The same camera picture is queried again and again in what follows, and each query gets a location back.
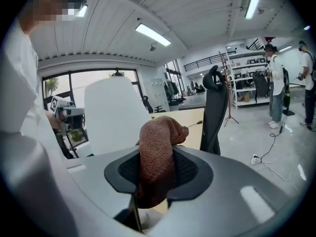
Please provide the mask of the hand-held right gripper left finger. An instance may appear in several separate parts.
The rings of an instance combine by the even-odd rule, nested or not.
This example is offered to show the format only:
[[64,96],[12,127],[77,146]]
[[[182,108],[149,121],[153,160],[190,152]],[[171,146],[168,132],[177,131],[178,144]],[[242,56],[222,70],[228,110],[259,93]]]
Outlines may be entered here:
[[130,148],[126,155],[110,162],[104,169],[104,177],[118,193],[136,194],[140,183],[138,148]]

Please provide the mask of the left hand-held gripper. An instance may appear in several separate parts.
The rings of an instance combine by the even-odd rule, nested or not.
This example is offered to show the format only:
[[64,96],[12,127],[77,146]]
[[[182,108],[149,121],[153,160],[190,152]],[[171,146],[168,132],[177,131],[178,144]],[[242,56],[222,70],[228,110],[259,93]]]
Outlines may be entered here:
[[77,108],[73,101],[57,95],[52,96],[50,112],[61,122],[62,135],[84,127],[84,108]]

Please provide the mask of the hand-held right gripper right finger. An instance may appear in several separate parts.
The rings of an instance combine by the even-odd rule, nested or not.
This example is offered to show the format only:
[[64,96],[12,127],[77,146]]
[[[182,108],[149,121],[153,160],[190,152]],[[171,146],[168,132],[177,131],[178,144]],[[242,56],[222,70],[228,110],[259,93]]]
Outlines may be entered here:
[[173,162],[175,187],[166,195],[168,202],[196,199],[211,185],[214,174],[210,165],[183,146],[173,147]]

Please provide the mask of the person's left hand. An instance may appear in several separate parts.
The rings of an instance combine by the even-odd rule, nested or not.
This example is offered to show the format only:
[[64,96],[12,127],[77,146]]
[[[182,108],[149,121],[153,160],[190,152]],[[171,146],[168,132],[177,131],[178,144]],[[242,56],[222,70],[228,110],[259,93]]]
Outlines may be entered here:
[[62,123],[65,120],[63,113],[60,112],[57,118],[55,117],[54,113],[51,113],[49,111],[44,110],[44,113],[48,118],[51,127],[56,130],[61,130]]

